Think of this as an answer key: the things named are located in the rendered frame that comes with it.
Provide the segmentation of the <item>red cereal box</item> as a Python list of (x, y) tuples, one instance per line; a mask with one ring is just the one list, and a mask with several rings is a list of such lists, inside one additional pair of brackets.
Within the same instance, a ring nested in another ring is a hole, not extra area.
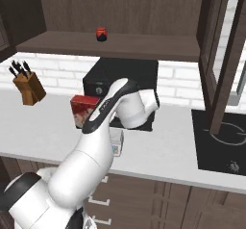
[(75, 95), (70, 100), (72, 114), (74, 116), (75, 126), (82, 128), (86, 119), (90, 116), (92, 111), (96, 108), (100, 99), (97, 97)]

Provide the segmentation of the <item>glass cabinet door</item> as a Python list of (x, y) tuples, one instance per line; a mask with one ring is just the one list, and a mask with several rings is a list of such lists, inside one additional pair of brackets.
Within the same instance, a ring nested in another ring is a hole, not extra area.
[(207, 25), (198, 62), (211, 134), (219, 133), (246, 41), (246, 0), (238, 0), (220, 75), (215, 79), (213, 65), (228, 1), (210, 0), (209, 2)]

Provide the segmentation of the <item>dark wood cabinet door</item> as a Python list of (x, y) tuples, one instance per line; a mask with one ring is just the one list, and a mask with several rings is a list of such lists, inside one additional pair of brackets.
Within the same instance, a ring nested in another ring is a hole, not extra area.
[(16, 46), (46, 31), (41, 0), (0, 0), (0, 63)]

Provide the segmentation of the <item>red and black jar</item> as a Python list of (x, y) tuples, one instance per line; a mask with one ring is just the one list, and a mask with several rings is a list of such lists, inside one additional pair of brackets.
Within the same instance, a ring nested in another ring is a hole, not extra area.
[(98, 27), (96, 29), (96, 38), (98, 41), (106, 41), (108, 39), (108, 31), (106, 27)]

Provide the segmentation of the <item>brown wood drawer front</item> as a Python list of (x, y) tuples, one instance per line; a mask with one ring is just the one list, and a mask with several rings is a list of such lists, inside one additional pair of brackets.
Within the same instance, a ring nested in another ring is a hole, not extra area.
[(83, 229), (150, 229), (150, 220), (143, 217), (137, 218), (132, 216), (113, 216), (111, 225), (95, 223), (92, 216), (83, 212), (84, 227)]
[(87, 203), (86, 208), (90, 215), (96, 216), (148, 216), (151, 213), (151, 195), (129, 196), (115, 194), (100, 189), (92, 195), (96, 200), (111, 200), (109, 206)]
[(111, 193), (143, 196), (154, 193), (155, 182), (149, 179), (136, 178), (125, 175), (109, 174), (105, 189)]

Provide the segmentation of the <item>wooden knife block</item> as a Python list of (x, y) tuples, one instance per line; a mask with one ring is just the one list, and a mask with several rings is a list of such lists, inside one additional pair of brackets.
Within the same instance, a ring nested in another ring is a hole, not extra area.
[(41, 101), (46, 95), (46, 91), (34, 72), (28, 77), (18, 75), (12, 81), (20, 91), (22, 102), (26, 106), (34, 106), (36, 102)]

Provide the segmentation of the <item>black hob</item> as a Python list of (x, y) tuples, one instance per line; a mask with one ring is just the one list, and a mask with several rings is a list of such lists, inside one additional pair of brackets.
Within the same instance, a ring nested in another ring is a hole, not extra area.
[(205, 111), (191, 114), (198, 168), (246, 176), (246, 114), (225, 113), (218, 135), (209, 132)]

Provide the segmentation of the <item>brown wood cupboard door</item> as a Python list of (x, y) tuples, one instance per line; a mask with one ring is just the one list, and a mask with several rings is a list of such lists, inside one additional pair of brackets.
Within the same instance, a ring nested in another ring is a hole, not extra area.
[(156, 181), (150, 229), (182, 229), (191, 186)]
[(246, 194), (192, 187), (182, 229), (246, 229)]

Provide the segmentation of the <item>grey range hood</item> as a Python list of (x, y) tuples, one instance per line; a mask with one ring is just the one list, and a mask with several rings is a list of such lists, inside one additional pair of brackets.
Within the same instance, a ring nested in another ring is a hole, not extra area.
[(244, 74), (243, 76), (241, 75), (240, 80), (238, 82), (237, 89), (236, 89), (236, 101), (235, 101), (236, 106), (239, 104), (245, 84), (246, 84), (246, 75)]

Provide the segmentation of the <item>dark wood wall cabinet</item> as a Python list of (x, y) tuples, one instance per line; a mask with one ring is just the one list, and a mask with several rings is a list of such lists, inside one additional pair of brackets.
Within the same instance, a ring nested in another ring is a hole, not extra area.
[[(21, 52), (196, 62), (203, 0), (41, 0), (46, 31)], [(108, 39), (98, 41), (96, 29)]]

